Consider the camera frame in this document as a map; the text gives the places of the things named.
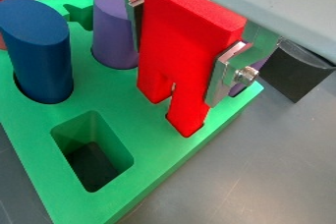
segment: gray table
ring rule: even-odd
[[[262,81],[242,116],[120,223],[334,224],[335,82],[336,74],[292,104]],[[50,223],[2,129],[0,223]]]

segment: green shape sorter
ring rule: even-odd
[[[166,120],[170,99],[154,105],[138,90],[138,69],[110,69],[92,57],[94,0],[42,1],[70,24],[75,89],[59,104],[31,101],[15,85],[11,60],[0,50],[0,122],[54,223],[115,223],[239,115],[263,87],[254,83],[235,98],[226,97],[203,128],[184,139]],[[94,193],[86,191],[64,157],[91,141],[122,173]]]

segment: blue cylinder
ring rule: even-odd
[[[4,0],[0,14],[20,91],[36,102],[62,102],[74,89],[66,19],[35,0]]]

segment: black object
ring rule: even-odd
[[[260,77],[292,102],[299,102],[335,68],[322,56],[284,39],[260,70]]]

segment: purple block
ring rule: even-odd
[[[138,66],[139,55],[134,50],[124,0],[95,0],[92,54],[114,69]]]
[[[255,69],[259,71],[259,70],[262,69],[262,67],[264,66],[264,64],[267,63],[268,58],[270,58],[270,57],[267,57],[266,59],[263,59],[263,60],[260,60],[259,62],[254,63],[254,64],[251,65],[251,67],[255,68]],[[243,90],[244,88],[246,88],[246,85],[244,85],[244,84],[236,84],[236,85],[231,88],[228,95],[232,96],[232,97],[235,97],[235,96],[242,92],[242,90]]]

